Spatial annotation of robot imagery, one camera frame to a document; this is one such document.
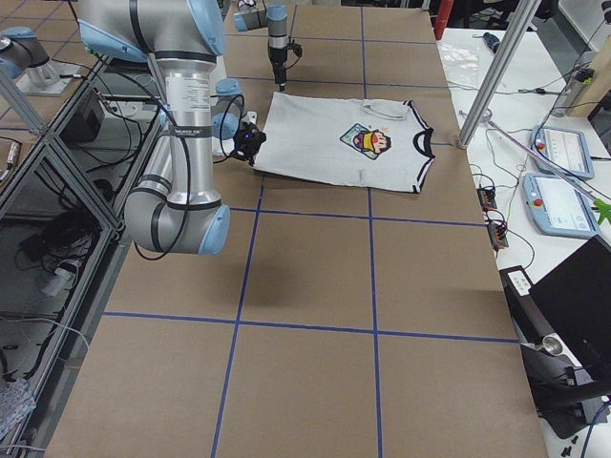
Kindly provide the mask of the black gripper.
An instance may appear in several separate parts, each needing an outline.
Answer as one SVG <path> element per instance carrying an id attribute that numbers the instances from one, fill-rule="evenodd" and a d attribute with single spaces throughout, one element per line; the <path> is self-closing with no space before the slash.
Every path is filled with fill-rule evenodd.
<path id="1" fill-rule="evenodd" d="M 287 48 L 268 48 L 268 58 L 272 67 L 272 71 L 275 78 L 275 83 L 278 86 L 280 92 L 286 90 L 286 67 L 287 62 Z"/>

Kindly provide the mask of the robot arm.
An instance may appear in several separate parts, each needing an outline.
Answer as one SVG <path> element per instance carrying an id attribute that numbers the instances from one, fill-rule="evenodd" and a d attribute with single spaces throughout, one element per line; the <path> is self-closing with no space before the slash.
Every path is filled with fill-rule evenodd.
<path id="1" fill-rule="evenodd" d="M 225 52 L 215 1 L 81 1 L 83 43 L 112 58 L 148 65 L 166 116 L 144 174 L 124 206 L 126 230 L 146 260 L 170 253 L 216 255 L 230 209 L 213 180 L 210 76 Z"/>
<path id="2" fill-rule="evenodd" d="M 282 4 L 260 6 L 255 1 L 239 1 L 233 14 L 237 31 L 267 29 L 267 54 L 275 84 L 283 92 L 287 81 L 287 60 L 290 45 L 287 33 L 287 9 Z"/>

